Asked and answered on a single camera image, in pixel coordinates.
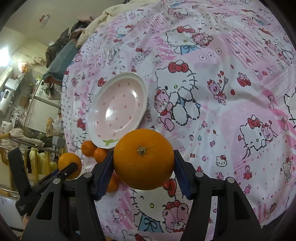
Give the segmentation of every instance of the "pink teddy bear print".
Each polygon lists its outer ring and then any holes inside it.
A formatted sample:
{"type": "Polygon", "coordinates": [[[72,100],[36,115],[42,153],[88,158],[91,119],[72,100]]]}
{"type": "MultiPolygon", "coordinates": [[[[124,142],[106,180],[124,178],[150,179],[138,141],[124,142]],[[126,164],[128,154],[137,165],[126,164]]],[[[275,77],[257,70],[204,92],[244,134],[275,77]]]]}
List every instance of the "pink teddy bear print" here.
{"type": "Polygon", "coordinates": [[[175,128],[171,114],[173,104],[170,102],[166,90],[157,90],[157,94],[154,97],[154,108],[160,114],[157,119],[158,123],[162,123],[168,131],[172,131],[175,128]]]}
{"type": "Polygon", "coordinates": [[[183,232],[188,220],[189,208],[179,200],[168,202],[163,211],[164,223],[169,233],[183,232]]]}
{"type": "Polygon", "coordinates": [[[214,99],[218,100],[218,103],[226,105],[226,95],[222,92],[214,80],[209,80],[207,82],[207,87],[212,92],[214,99]]]}
{"type": "Polygon", "coordinates": [[[213,39],[214,38],[212,36],[206,34],[205,32],[195,33],[192,35],[193,42],[196,42],[202,48],[207,47],[213,39]]]}

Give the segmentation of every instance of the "blanket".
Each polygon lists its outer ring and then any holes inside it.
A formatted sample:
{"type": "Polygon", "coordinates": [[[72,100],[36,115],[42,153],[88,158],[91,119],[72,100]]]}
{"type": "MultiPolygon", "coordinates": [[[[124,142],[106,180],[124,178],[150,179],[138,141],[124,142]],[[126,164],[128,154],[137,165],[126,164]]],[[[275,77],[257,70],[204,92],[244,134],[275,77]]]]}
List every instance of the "blanket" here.
{"type": "MultiPolygon", "coordinates": [[[[211,178],[234,177],[268,224],[288,208],[295,182],[294,55],[257,0],[166,0],[124,12],[98,26],[66,70],[68,151],[82,158],[82,173],[92,170],[96,161],[81,153],[89,107],[113,76],[135,72],[149,98],[139,127],[161,133],[211,178]]],[[[105,235],[120,241],[179,240],[191,205],[174,174],[151,191],[121,184],[96,203],[105,235]]],[[[206,240],[216,211],[213,198],[206,240]]]]}

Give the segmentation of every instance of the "blue pillow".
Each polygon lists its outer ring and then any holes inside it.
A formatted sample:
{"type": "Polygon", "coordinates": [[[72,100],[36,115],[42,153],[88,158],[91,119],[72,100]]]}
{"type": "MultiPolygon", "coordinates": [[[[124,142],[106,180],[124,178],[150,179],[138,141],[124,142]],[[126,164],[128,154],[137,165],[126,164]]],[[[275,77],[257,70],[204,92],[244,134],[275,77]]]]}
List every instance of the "blue pillow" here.
{"type": "Polygon", "coordinates": [[[62,50],[57,54],[55,59],[48,67],[48,71],[43,75],[42,79],[45,80],[49,76],[54,77],[57,81],[63,82],[63,77],[66,68],[71,64],[79,49],[76,49],[76,43],[69,41],[62,50]]]}

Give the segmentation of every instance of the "white plate rim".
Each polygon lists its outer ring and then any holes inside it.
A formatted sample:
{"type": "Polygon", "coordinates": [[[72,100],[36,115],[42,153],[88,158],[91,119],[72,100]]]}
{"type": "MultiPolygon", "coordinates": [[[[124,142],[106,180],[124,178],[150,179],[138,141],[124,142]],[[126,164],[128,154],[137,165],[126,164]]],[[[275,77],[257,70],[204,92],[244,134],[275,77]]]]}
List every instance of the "white plate rim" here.
{"type": "Polygon", "coordinates": [[[98,137],[96,134],[94,134],[94,132],[91,132],[90,131],[90,126],[91,126],[90,125],[90,120],[89,120],[90,119],[90,114],[91,114],[91,112],[94,111],[95,103],[98,102],[100,96],[105,92],[105,90],[107,88],[109,88],[113,83],[115,83],[115,82],[117,82],[117,81],[119,81],[119,80],[121,80],[123,78],[132,78],[132,79],[136,80],[141,85],[141,88],[143,90],[143,96],[144,96],[144,99],[143,99],[143,107],[142,107],[142,110],[140,112],[140,117],[137,120],[137,122],[135,123],[135,125],[133,126],[132,130],[135,130],[135,129],[138,128],[138,126],[140,125],[140,122],[141,122],[144,114],[146,113],[147,100],[148,100],[148,89],[147,89],[147,86],[146,86],[145,82],[143,81],[143,79],[137,73],[134,73],[134,72],[123,72],[123,73],[117,74],[116,76],[114,76],[110,80],[107,80],[107,82],[99,89],[98,93],[95,96],[94,101],[91,103],[90,108],[89,108],[89,112],[88,112],[87,118],[86,118],[86,130],[87,130],[87,133],[90,136],[91,141],[97,147],[100,147],[100,148],[103,148],[103,149],[111,149],[111,148],[115,147],[116,144],[117,144],[117,142],[120,139],[118,139],[117,141],[114,141],[114,142],[110,143],[108,146],[104,146],[105,145],[105,142],[103,142],[103,140],[101,140],[100,137],[98,137]]]}

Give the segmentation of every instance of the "cabinet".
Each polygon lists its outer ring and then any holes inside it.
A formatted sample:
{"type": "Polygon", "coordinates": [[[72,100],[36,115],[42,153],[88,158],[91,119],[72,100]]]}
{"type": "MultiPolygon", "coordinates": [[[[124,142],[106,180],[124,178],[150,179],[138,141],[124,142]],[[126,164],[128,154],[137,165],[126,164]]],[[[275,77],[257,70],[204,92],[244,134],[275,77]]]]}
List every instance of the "cabinet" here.
{"type": "Polygon", "coordinates": [[[59,109],[54,106],[48,105],[37,99],[32,99],[25,118],[24,126],[32,130],[46,133],[46,124],[48,119],[50,117],[55,119],[58,111],[59,109]]]}

